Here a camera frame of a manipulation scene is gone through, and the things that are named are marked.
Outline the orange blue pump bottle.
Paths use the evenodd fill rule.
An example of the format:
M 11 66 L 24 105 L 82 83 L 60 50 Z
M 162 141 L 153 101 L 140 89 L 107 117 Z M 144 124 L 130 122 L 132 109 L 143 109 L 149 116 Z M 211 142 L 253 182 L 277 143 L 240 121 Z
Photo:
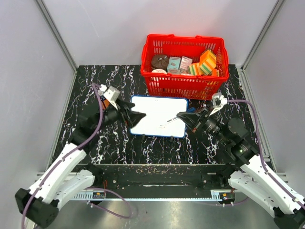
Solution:
M 105 110 L 109 105 L 109 101 L 104 97 L 103 92 L 101 90 L 98 90 L 98 94 L 101 98 L 101 102 L 102 102 L 102 108 L 103 110 Z

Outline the red plastic shopping basket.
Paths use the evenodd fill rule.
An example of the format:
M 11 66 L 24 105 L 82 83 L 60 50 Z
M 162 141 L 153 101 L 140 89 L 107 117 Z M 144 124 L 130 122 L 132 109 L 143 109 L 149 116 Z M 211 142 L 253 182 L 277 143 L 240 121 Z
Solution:
M 210 100 L 229 78 L 224 40 L 150 34 L 141 75 L 151 96 Z

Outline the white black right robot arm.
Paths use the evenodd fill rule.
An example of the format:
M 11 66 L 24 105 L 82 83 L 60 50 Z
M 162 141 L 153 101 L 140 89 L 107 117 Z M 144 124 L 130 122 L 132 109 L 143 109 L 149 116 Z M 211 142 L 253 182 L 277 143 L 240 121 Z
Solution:
M 248 196 L 273 217 L 280 229 L 303 228 L 305 198 L 271 170 L 246 140 L 249 132 L 243 120 L 232 118 L 223 125 L 205 108 L 177 116 L 192 132 L 203 131 L 223 144 L 229 164 L 216 178 L 220 188 L 232 187 Z

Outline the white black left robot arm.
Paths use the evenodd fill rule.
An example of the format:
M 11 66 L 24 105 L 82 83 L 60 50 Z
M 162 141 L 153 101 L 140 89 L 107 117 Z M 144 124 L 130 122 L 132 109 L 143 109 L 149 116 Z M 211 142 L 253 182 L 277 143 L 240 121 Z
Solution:
M 145 113 L 133 111 L 135 105 L 118 99 L 103 108 L 102 102 L 87 105 L 77 117 L 76 128 L 60 155 L 48 170 L 28 189 L 20 188 L 15 199 L 22 217 L 30 219 L 42 229 L 57 217 L 60 209 L 80 191 L 104 185 L 103 170 L 87 164 L 71 180 L 68 174 L 95 148 L 97 133 L 120 121 L 135 127 Z

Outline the pink small box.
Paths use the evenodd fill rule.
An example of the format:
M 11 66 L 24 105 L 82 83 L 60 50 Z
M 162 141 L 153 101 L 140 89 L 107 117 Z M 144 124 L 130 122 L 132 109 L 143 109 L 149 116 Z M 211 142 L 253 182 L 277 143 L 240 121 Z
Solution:
M 192 64 L 193 60 L 191 58 L 182 56 L 181 62 L 179 66 L 179 70 L 181 73 L 188 73 L 188 66 Z

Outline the blue framed whiteboard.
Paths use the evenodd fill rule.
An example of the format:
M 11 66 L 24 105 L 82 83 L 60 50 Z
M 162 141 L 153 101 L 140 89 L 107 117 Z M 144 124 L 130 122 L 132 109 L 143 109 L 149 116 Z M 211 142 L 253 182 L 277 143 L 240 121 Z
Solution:
M 134 95 L 131 102 L 133 111 L 145 113 L 135 127 L 130 128 L 132 135 L 183 138 L 186 132 L 185 123 L 178 119 L 168 122 L 179 112 L 188 109 L 188 100 L 184 98 L 166 98 Z

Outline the white marker with blue cap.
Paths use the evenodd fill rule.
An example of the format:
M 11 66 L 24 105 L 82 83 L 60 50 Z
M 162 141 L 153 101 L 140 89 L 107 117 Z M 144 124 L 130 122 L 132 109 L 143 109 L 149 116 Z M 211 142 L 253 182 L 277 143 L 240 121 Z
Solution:
M 195 108 L 194 108 L 194 107 L 191 107 L 191 108 L 189 108 L 189 109 L 187 110 L 187 112 L 191 112 L 191 113 L 194 112 L 194 111 L 195 111 Z M 172 119 L 166 121 L 166 123 L 160 125 L 160 128 L 165 127 L 166 125 L 168 125 L 169 123 L 171 123 L 171 122 L 173 122 L 173 121 L 175 121 L 175 120 L 177 120 L 177 119 L 179 119 L 178 116 L 175 116 L 174 118 L 172 118 Z

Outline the green yellow sponge pack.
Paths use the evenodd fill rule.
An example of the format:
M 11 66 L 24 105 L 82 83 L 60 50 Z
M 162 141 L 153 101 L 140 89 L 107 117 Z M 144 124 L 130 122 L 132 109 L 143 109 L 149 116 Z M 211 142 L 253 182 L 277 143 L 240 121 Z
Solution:
M 192 63 L 188 66 L 188 73 L 193 76 L 203 75 L 203 71 L 198 62 Z

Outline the brown round package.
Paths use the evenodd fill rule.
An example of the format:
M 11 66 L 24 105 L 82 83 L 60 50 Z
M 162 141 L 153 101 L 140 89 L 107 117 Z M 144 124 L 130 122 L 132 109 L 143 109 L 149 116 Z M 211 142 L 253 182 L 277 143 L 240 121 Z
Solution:
M 156 54 L 153 56 L 151 60 L 151 67 L 153 70 L 155 69 L 163 69 L 167 70 L 167 66 L 169 64 L 169 58 L 164 54 Z

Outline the teal small box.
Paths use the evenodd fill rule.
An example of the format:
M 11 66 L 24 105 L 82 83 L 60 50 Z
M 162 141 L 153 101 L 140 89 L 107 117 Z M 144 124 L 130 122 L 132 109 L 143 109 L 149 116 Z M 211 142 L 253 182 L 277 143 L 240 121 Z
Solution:
M 167 65 L 167 71 L 169 70 L 178 70 L 181 62 L 181 57 L 170 57 L 169 58 L 169 63 Z

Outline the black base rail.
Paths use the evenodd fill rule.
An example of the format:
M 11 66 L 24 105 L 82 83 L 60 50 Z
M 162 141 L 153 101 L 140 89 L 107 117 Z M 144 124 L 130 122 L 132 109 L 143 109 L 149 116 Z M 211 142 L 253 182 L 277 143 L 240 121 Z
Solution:
M 94 165 L 102 171 L 98 187 L 106 187 L 126 200 L 215 198 L 230 192 L 224 178 L 226 165 Z

